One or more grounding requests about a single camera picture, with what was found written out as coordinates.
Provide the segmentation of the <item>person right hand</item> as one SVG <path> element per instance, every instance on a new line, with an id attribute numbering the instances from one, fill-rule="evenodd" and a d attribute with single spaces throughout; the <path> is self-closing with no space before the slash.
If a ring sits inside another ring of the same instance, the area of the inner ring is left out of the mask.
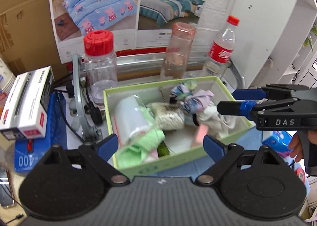
<path id="1" fill-rule="evenodd" d="M 303 148 L 298 133 L 292 137 L 288 148 L 291 150 L 290 157 L 294 159 L 295 162 L 300 162 L 304 158 Z"/>

